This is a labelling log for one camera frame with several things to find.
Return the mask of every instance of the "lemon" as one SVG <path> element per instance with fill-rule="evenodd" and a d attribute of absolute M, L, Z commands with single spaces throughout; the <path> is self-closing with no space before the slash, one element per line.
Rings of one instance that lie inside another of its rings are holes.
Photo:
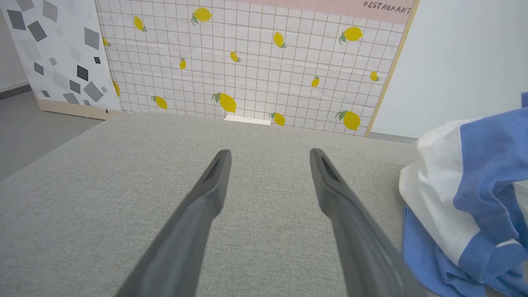
<path fill-rule="evenodd" d="M 112 81 L 114 83 L 114 88 L 116 89 L 117 97 L 121 97 L 121 90 L 119 89 L 119 86 L 115 81 Z"/>
<path fill-rule="evenodd" d="M 339 116 L 339 120 L 343 120 L 343 124 L 345 124 L 345 127 L 350 130 L 357 131 L 357 128 L 360 126 L 360 117 L 353 112 L 345 110 L 343 112 L 338 112 L 335 116 Z"/>
<path fill-rule="evenodd" d="M 102 43 L 106 46 L 106 47 L 111 47 L 112 44 L 110 42 L 108 42 L 108 40 L 106 40 L 106 38 L 102 38 Z"/>
<path fill-rule="evenodd" d="M 159 96 L 152 96 L 151 97 L 152 101 L 154 101 L 159 107 L 163 108 L 163 109 L 167 109 L 167 102 L 162 98 L 162 97 L 159 97 Z"/>
<path fill-rule="evenodd" d="M 195 26 L 194 23 L 198 24 L 198 21 L 204 23 L 211 19 L 213 15 L 205 7 L 200 7 L 194 11 L 193 17 L 191 18 L 191 23 Z"/>
<path fill-rule="evenodd" d="M 378 77 L 378 74 L 376 73 L 376 71 L 372 71 L 370 72 L 370 79 L 372 79 L 373 81 L 379 81 L 380 77 Z"/>
<path fill-rule="evenodd" d="M 237 56 L 237 53 L 235 52 L 231 52 L 231 60 L 235 61 L 235 62 L 240 62 L 240 58 Z"/>
<path fill-rule="evenodd" d="M 143 21 L 137 16 L 134 16 L 134 26 L 142 32 L 147 32 L 147 27 L 143 25 Z"/>
<path fill-rule="evenodd" d="M 286 42 L 284 42 L 284 37 L 282 37 L 282 34 L 279 32 L 275 32 L 275 36 L 273 36 L 273 42 L 281 49 L 285 49 L 288 46 Z"/>
<path fill-rule="evenodd" d="M 341 34 L 341 37 L 339 38 L 339 43 L 341 44 L 341 41 L 346 42 L 349 41 L 356 41 L 359 38 L 363 37 L 363 33 L 361 32 L 361 29 L 358 27 L 350 27 Z"/>
<path fill-rule="evenodd" d="M 286 119 L 284 118 L 282 114 L 272 113 L 272 114 L 269 114 L 269 116 L 271 117 L 271 119 L 275 120 L 275 124 L 284 127 L 284 123 L 286 122 Z"/>
<path fill-rule="evenodd" d="M 319 86 L 319 76 L 315 76 L 314 80 L 312 80 L 312 88 L 315 88 Z"/>
<path fill-rule="evenodd" d="M 222 93 L 216 93 L 213 94 L 211 97 L 211 100 L 216 100 L 216 103 L 220 101 L 220 106 L 222 106 L 223 109 L 225 109 L 226 112 L 234 113 L 235 109 L 237 108 L 237 103 L 234 101 L 231 96 L 227 94 Z"/>

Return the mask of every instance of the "grid pattern wallpaper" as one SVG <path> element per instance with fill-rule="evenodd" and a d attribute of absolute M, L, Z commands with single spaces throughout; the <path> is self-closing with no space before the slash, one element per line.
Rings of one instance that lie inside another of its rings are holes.
<path fill-rule="evenodd" d="M 128 112 L 224 118 L 233 113 L 213 100 L 220 92 L 234 99 L 237 116 L 276 125 L 269 114 L 279 113 L 285 128 L 364 136 L 404 29 L 242 2 L 162 1 L 96 0 L 110 73 Z M 212 17 L 191 22 L 200 7 Z M 351 26 L 363 36 L 340 43 Z M 287 47 L 274 43 L 276 32 Z M 360 117 L 356 131 L 336 117 L 344 110 Z"/>

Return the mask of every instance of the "gray fabric tabletop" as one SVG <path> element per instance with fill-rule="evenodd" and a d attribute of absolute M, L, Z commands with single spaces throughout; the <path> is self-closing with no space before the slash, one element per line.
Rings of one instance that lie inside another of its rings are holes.
<path fill-rule="evenodd" d="M 220 149 L 232 152 L 197 296 L 346 296 L 309 150 L 322 148 L 400 249 L 409 144 L 129 114 L 0 183 L 0 295 L 113 296 Z"/>

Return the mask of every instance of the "wooden board edge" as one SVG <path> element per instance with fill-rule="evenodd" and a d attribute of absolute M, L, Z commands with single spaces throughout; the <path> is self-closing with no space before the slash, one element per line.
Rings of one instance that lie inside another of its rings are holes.
<path fill-rule="evenodd" d="M 420 3 L 420 0 L 414 0 L 411 15 L 409 16 L 409 19 L 407 20 L 407 24 L 405 25 L 405 29 L 403 30 L 400 45 L 398 46 L 398 49 L 396 49 L 396 54 L 394 55 L 394 60 L 392 61 L 391 68 L 389 69 L 387 80 L 385 81 L 385 85 L 383 85 L 383 88 L 381 89 L 380 98 L 378 100 L 378 103 L 376 104 L 376 107 L 374 108 L 374 113 L 372 114 L 372 118 L 370 119 L 369 126 L 367 127 L 366 132 L 365 132 L 365 137 L 369 136 L 370 130 L 372 129 L 372 125 L 374 125 L 374 121 L 376 120 L 376 116 L 378 115 L 378 110 L 380 109 L 381 102 L 383 102 L 383 97 L 385 97 L 385 93 L 387 92 L 389 83 L 391 82 L 392 75 L 394 73 L 394 70 L 396 69 L 398 60 L 400 59 L 400 54 L 401 54 L 401 51 L 403 50 L 403 46 L 405 45 L 405 40 L 407 39 L 409 30 L 411 30 L 412 21 L 414 20 L 414 15 L 416 14 L 416 10 L 418 10 L 419 3 Z"/>
<path fill-rule="evenodd" d="M 35 100 L 39 105 L 40 110 L 43 110 L 45 112 L 53 112 L 103 120 L 108 120 L 115 116 L 125 114 L 123 112 L 117 112 L 114 110 L 101 109 L 96 106 L 77 105 L 60 101 L 38 99 L 36 96 Z"/>

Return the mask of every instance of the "pink strip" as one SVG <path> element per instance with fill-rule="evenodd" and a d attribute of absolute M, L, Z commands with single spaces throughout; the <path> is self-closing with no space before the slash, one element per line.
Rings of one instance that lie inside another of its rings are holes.
<path fill-rule="evenodd" d="M 405 25 L 414 0 L 243 0 L 246 3 L 294 8 L 344 16 L 368 18 L 381 22 Z"/>

